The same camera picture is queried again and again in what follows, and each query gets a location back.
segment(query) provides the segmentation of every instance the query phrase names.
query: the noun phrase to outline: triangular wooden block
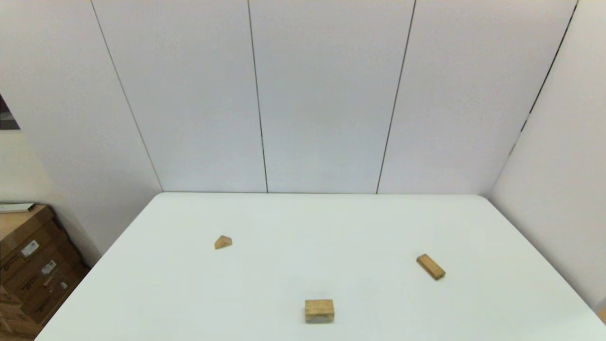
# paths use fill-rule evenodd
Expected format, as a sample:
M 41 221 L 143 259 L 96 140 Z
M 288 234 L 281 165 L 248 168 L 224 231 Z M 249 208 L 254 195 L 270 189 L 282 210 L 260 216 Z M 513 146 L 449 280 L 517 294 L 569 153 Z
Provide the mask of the triangular wooden block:
M 224 248 L 226 246 L 230 246 L 230 245 L 231 245 L 231 238 L 222 235 L 215 242 L 215 250 L 222 249 L 222 248 Z

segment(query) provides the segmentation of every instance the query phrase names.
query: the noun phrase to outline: white paper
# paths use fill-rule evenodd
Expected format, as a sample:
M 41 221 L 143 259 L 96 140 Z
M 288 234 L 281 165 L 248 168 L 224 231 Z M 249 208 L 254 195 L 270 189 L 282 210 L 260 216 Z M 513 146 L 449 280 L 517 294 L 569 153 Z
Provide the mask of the white paper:
M 34 251 L 36 251 L 38 248 L 40 247 L 40 245 L 38 245 L 38 242 L 36 242 L 35 240 L 32 240 L 31 243 L 29 243 L 26 247 L 23 248 L 23 250 L 21 250 L 21 253 L 26 256 L 29 257 L 32 253 L 34 253 Z
M 57 263 L 54 260 L 51 260 L 42 268 L 42 273 L 44 275 L 48 275 L 55 268 L 55 266 L 57 266 Z

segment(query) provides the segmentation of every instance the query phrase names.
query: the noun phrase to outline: wooden prism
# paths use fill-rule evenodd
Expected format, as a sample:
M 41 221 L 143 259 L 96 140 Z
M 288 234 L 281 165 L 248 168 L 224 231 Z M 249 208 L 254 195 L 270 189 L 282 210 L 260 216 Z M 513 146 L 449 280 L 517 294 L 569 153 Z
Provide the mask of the wooden prism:
M 215 242 L 215 250 L 225 248 L 231 245 L 231 238 L 224 235 L 220 236 Z
M 335 306 L 332 300 L 306 300 L 305 321 L 308 323 L 328 323 L 335 320 Z
M 442 270 L 442 268 L 440 268 L 440 266 L 428 255 L 422 255 L 417 258 L 417 263 L 419 263 L 435 280 L 439 280 L 446 275 L 446 272 L 444 272 L 444 270 Z

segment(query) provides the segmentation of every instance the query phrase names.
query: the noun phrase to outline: white wall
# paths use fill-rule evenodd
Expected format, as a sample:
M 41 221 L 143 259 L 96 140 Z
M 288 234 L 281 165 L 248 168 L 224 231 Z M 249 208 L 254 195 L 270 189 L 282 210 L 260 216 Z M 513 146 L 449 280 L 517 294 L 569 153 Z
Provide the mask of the white wall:
M 93 3 L 162 188 L 266 192 L 247 2 Z
M 379 193 L 487 195 L 576 0 L 418 0 Z
M 413 4 L 250 1 L 269 192 L 376 192 Z
M 0 93 L 103 253 L 161 192 L 88 1 L 0 1 Z
M 606 2 L 582 0 L 490 200 L 594 308 L 606 296 Z
M 0 130 L 0 202 L 51 205 L 61 226 L 65 228 L 85 261 L 94 265 L 101 258 L 101 253 L 19 130 Z

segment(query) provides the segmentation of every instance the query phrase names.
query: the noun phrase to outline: stacked cardboard boxes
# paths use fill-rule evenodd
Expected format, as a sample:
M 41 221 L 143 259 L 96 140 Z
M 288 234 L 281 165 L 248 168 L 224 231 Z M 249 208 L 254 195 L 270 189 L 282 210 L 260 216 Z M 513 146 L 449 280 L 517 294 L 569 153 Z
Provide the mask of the stacked cardboard boxes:
M 50 207 L 0 214 L 0 330 L 42 330 L 88 269 Z

